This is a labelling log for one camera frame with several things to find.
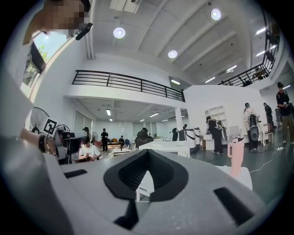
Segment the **pink bottle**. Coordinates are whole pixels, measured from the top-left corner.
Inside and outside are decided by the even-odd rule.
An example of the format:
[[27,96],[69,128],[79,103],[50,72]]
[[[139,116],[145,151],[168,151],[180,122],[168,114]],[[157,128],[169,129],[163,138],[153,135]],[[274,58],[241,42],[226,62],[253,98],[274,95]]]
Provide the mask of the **pink bottle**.
[[243,138],[235,138],[228,145],[228,156],[232,158],[231,176],[236,177],[241,173],[241,165],[244,156]]

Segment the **black metal railing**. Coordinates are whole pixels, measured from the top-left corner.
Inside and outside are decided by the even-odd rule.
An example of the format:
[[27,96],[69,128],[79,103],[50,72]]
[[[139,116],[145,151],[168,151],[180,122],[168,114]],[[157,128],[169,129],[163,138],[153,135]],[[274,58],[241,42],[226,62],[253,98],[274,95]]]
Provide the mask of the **black metal railing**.
[[268,71],[264,64],[259,64],[235,77],[232,77],[226,81],[222,81],[218,85],[228,86],[249,86],[256,81],[260,81],[268,77]]
[[94,85],[145,92],[185,102],[183,91],[119,73],[92,70],[76,70],[73,85]]
[[280,29],[277,23],[265,11],[263,11],[263,17],[266,28],[266,42],[262,63],[235,77],[222,81],[218,85],[246,87],[269,76],[272,66],[277,58],[280,42]]

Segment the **column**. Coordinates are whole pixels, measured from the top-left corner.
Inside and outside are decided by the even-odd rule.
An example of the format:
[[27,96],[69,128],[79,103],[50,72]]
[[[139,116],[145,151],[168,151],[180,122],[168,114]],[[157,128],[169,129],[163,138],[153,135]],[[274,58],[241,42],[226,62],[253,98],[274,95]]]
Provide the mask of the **column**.
[[175,117],[176,117],[176,127],[178,130],[183,130],[183,121],[181,108],[175,108]]

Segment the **fan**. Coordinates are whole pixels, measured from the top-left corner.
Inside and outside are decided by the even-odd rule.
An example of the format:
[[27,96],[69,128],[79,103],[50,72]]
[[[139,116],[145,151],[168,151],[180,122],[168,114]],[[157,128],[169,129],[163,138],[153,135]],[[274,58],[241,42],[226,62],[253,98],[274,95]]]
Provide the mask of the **fan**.
[[40,134],[44,121],[49,118],[49,115],[41,108],[33,107],[31,119],[29,123],[29,130],[33,133]]
[[98,140],[98,134],[97,134],[97,132],[93,131],[93,132],[92,132],[92,135],[91,135],[91,137],[90,137],[90,143],[91,143],[91,144],[94,144],[95,141],[97,141],[97,140]]

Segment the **wristband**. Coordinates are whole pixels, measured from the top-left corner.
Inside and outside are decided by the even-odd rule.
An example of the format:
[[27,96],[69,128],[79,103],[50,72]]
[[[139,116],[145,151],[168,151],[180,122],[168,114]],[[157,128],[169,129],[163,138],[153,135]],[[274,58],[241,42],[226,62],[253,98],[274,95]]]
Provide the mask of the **wristband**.
[[41,150],[41,152],[46,152],[45,150],[45,136],[41,135],[39,138],[39,149]]

